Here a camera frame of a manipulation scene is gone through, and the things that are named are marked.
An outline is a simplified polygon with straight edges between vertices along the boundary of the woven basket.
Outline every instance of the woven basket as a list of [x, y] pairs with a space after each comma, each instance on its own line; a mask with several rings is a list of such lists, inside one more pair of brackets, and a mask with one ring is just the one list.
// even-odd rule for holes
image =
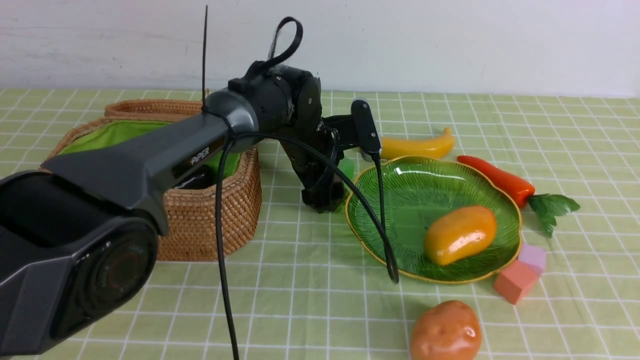
[[[74, 128], [47, 157], [57, 155], [76, 139], [116, 120], [175, 122], [185, 116], [162, 113], [107, 116]], [[255, 235], [262, 205], [260, 163], [255, 147], [242, 153], [236, 172], [222, 182], [222, 231], [224, 251], [229, 255]], [[170, 189], [164, 195], [164, 208], [170, 232], [159, 240], [160, 261], [216, 261], [215, 225], [216, 185], [203, 190]]]
[[104, 108], [104, 116], [144, 116], [148, 119], [184, 119], [200, 113], [202, 103], [189, 100], [124, 100]]

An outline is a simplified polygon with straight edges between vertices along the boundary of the foam cube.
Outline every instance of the foam cube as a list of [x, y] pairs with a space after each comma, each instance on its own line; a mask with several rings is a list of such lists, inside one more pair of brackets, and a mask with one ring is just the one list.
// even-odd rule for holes
[[527, 296], [540, 277], [527, 264], [514, 260], [503, 269], [493, 284], [493, 289], [513, 305]]
[[523, 244], [518, 260], [529, 265], [538, 276], [541, 276], [547, 266], [547, 252], [545, 249]]

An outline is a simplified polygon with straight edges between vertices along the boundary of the black robotic arm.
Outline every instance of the black robotic arm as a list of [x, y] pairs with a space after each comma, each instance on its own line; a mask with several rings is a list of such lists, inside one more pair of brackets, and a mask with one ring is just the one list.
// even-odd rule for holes
[[[169, 231], [164, 193], [222, 152], [220, 189], [228, 153], [265, 138], [282, 144], [311, 208], [333, 211], [344, 200], [345, 184], [354, 192], [385, 242], [389, 276], [398, 282], [384, 216], [376, 218], [338, 169], [343, 152], [355, 147], [379, 165], [371, 110], [355, 100], [350, 115], [322, 117], [320, 80], [280, 65], [302, 38], [293, 18], [278, 29], [290, 21], [298, 28], [292, 46], [254, 62], [243, 78], [207, 97], [203, 85], [200, 114], [105, 149], [53, 157], [42, 163], [46, 172], [28, 170], [0, 180], [0, 357], [41, 354], [131, 300], [154, 267], [158, 234]], [[216, 192], [219, 254], [221, 193]], [[224, 257], [218, 262], [237, 359]]]

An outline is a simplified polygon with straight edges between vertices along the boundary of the white wall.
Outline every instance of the white wall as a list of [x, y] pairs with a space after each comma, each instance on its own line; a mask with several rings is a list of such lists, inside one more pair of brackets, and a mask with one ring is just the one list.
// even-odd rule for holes
[[211, 88], [292, 15], [325, 89], [640, 95], [640, 0], [1, 0], [0, 87], [199, 88], [205, 4]]

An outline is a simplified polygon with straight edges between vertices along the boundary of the orange mango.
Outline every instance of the orange mango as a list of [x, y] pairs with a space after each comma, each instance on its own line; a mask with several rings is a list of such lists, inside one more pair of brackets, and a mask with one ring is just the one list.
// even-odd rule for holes
[[498, 231], [493, 212], [484, 206], [467, 206], [439, 218], [424, 237], [424, 255], [445, 266], [479, 254], [491, 245]]

